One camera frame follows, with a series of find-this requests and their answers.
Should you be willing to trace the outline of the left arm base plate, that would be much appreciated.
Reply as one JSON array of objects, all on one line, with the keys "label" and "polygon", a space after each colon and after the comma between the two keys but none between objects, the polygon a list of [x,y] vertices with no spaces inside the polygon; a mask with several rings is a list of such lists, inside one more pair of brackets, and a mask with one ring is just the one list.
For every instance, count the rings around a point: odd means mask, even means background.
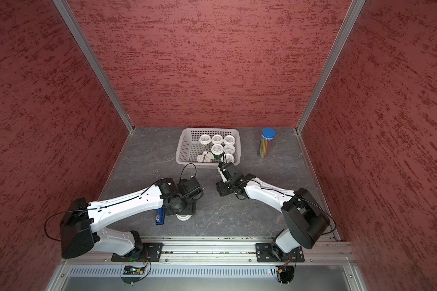
[{"label": "left arm base plate", "polygon": [[164,244],[159,242],[148,242],[143,244],[142,250],[135,248],[124,256],[119,256],[115,253],[112,254],[112,262],[143,262],[158,263],[162,253]]}]

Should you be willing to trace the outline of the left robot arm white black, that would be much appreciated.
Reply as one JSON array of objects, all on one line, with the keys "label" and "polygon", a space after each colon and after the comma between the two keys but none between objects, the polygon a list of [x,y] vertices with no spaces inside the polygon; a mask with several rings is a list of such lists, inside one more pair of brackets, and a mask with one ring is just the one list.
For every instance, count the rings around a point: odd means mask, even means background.
[{"label": "left robot arm white black", "polygon": [[116,261],[141,261],[148,258],[140,234],[131,230],[109,229],[123,219],[139,213],[163,209],[166,215],[188,219],[195,214],[195,204],[203,189],[194,177],[162,178],[145,189],[117,198],[87,202],[72,201],[60,221],[61,256],[73,259],[86,253],[111,253]]}]

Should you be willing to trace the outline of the yogurt cup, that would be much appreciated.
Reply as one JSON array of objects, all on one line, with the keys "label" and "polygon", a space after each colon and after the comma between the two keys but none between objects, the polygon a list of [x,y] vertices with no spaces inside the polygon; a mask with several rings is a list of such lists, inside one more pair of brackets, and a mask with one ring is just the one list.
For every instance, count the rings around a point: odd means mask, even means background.
[{"label": "yogurt cup", "polygon": [[228,163],[228,162],[234,163],[235,162],[235,158],[234,158],[233,154],[225,153],[222,156],[222,161],[225,162],[225,163]]},{"label": "yogurt cup", "polygon": [[234,136],[232,135],[227,135],[223,138],[223,144],[224,145],[231,145],[234,146],[236,143],[236,139]]},{"label": "yogurt cup", "polygon": [[211,152],[212,154],[216,157],[219,158],[223,155],[224,150],[223,150],[223,145],[221,144],[213,144],[211,147]]},{"label": "yogurt cup", "polygon": [[204,134],[200,136],[199,142],[203,147],[208,147],[212,143],[212,139],[209,135]]},{"label": "yogurt cup", "polygon": [[223,137],[222,135],[214,135],[211,138],[211,141],[213,144],[223,144]]},{"label": "yogurt cup", "polygon": [[180,221],[188,221],[189,219],[192,218],[192,215],[176,215],[176,217],[177,217]]},{"label": "yogurt cup", "polygon": [[226,154],[232,154],[232,155],[234,155],[235,152],[236,152],[236,148],[235,148],[234,145],[227,144],[227,145],[224,145],[224,147],[223,147],[223,151],[224,151]]}]

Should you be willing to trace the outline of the wide Chobani yogurt tub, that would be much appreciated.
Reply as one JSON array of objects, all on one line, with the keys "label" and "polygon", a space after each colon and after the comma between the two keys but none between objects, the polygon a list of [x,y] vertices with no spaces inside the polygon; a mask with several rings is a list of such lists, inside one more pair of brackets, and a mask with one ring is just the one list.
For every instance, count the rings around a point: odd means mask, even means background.
[{"label": "wide Chobani yogurt tub", "polygon": [[215,160],[214,155],[211,152],[204,151],[197,155],[197,162],[199,163],[213,163]]}]

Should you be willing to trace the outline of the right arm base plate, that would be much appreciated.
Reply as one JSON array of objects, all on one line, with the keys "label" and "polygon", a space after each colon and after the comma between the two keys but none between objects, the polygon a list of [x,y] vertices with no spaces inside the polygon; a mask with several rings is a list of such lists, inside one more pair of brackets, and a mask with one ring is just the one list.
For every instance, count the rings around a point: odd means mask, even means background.
[{"label": "right arm base plate", "polygon": [[302,247],[296,247],[289,252],[279,249],[276,244],[257,243],[255,244],[258,263],[304,263]]}]

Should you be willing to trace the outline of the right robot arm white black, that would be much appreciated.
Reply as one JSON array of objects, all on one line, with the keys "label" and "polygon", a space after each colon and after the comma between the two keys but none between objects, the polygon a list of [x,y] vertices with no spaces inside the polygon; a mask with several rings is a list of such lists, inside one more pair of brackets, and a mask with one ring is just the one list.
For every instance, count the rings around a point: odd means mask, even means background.
[{"label": "right robot arm white black", "polygon": [[219,195],[260,201],[283,215],[287,228],[274,239],[281,252],[289,253],[297,247],[312,249],[325,235],[331,218],[307,189],[286,190],[251,174],[244,176],[225,169],[218,172],[222,178],[217,183]]}]

